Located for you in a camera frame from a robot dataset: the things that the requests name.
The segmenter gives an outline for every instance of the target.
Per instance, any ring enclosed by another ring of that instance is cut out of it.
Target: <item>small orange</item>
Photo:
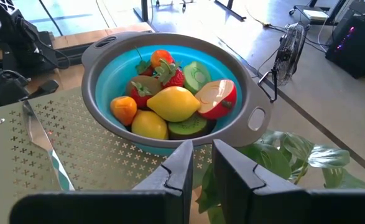
[[[137,113],[137,103],[129,96],[120,96],[110,102],[110,110],[123,125],[129,126]]]
[[[159,67],[160,66],[160,59],[166,60],[168,63],[174,63],[174,59],[172,58],[171,54],[166,50],[155,50],[153,52],[150,62],[152,63],[152,67]]]

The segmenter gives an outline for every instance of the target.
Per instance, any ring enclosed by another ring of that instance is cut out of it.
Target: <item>knife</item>
[[[65,171],[65,168],[63,168],[62,163],[57,156],[57,153],[52,147],[47,133],[44,131],[43,126],[35,115],[34,110],[32,109],[28,100],[23,102],[22,110],[27,135],[29,135],[29,139],[33,144],[48,152],[53,169],[57,175],[60,188],[62,190],[75,190],[68,174]]]

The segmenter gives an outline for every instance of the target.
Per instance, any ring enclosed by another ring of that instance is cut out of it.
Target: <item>red apple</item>
[[[236,86],[232,80],[209,82],[195,95],[201,104],[198,112],[206,119],[223,117],[236,104],[236,95]]]

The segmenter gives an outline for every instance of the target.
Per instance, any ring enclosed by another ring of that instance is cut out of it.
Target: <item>red strawberry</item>
[[[167,63],[165,60],[160,59],[161,66],[156,67],[155,71],[159,76],[159,81],[162,83],[163,88],[170,86],[183,87],[185,76],[179,68],[180,63]]]
[[[138,108],[146,108],[146,102],[152,97],[152,93],[146,86],[142,86],[140,83],[131,82],[131,84],[135,88],[132,89],[130,97],[135,100]]]
[[[151,66],[152,64],[151,64],[150,60],[148,60],[147,62],[144,61],[144,59],[142,58],[138,49],[137,48],[135,48],[135,49],[137,50],[139,57],[141,58],[141,61],[139,62],[139,64],[135,66],[135,69],[137,70],[138,75],[152,76],[154,69]]]

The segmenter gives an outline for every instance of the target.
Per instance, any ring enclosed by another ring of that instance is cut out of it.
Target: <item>computer tower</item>
[[[365,15],[354,15],[333,34],[326,58],[354,78],[365,77]]]

